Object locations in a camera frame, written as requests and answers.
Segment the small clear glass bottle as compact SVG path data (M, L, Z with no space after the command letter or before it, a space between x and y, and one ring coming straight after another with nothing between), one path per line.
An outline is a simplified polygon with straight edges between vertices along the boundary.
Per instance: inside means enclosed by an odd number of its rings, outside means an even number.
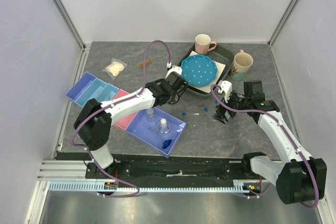
M155 113L153 108L146 109L146 118L149 122L155 121Z

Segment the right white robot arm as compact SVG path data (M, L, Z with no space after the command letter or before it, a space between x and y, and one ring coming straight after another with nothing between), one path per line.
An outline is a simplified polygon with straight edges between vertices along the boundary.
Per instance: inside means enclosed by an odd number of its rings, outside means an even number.
M268 180L286 205L300 203L309 209L317 208L324 198L327 165L323 159L313 158L299 143L278 106L266 99L262 82L244 82L244 93L238 94L231 82L222 81L211 86L211 94L218 103L215 115L219 121L226 124L238 113L248 114L266 133L280 157L281 163L276 163L262 152L245 154L241 174L248 179L259 175Z

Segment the round flask white stopper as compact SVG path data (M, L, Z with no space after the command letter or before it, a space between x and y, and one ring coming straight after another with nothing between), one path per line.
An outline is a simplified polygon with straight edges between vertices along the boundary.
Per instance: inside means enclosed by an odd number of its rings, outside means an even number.
M173 130L173 125L167 119L162 118L156 123L155 130L160 135L169 135Z

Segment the glass stirring rod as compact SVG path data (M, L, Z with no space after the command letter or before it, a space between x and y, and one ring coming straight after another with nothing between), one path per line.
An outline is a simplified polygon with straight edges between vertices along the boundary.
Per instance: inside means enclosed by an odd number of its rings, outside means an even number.
M98 102L109 101L115 96L115 92L110 88L105 88L102 92L97 96Z

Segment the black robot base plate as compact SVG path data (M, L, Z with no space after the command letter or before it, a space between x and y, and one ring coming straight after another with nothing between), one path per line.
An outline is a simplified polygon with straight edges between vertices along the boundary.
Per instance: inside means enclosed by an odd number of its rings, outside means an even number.
M260 194L270 183L250 172L242 159L206 157L170 157L152 155L115 155L115 161L102 172L85 153L59 153L58 161L80 161L85 179L112 179L118 184L139 186L219 186L234 180L258 180L247 194Z

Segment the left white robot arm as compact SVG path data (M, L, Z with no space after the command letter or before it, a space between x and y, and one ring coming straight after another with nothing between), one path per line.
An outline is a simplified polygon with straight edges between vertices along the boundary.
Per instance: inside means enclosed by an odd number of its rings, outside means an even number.
M111 178L115 173L114 159L107 146L111 126L141 110L176 104L188 86L187 81L177 72L170 72L166 78L148 82L139 90L118 99L98 102L90 99L82 108L74 123L79 136L91 159L96 163L97 173Z

